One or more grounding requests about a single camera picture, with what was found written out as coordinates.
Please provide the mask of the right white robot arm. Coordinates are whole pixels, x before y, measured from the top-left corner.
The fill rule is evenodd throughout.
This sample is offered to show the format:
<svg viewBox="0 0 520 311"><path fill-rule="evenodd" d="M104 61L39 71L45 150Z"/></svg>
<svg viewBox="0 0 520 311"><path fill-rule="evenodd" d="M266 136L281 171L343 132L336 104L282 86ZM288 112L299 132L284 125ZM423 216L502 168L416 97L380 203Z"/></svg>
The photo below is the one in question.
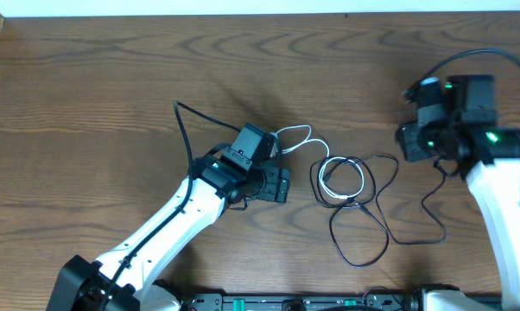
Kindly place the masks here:
<svg viewBox="0 0 520 311"><path fill-rule="evenodd" d="M454 161L484 217L498 265L502 307L520 310L520 129L498 125L491 75L436 77L414 84L416 119L396 140L408 162Z"/></svg>

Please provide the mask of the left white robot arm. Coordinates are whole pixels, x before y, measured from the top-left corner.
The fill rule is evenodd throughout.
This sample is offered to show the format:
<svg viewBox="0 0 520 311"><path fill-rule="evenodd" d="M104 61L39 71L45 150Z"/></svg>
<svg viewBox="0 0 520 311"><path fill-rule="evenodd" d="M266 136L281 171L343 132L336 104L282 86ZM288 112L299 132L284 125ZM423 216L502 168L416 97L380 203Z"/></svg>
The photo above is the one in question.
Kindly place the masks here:
<svg viewBox="0 0 520 311"><path fill-rule="evenodd" d="M230 206L283 203L290 171L278 167L277 134L246 124L234 143L196 158L174 196L129 238L92 262L76 255L60 270L49 310L178 310L181 302L157 277Z"/></svg>

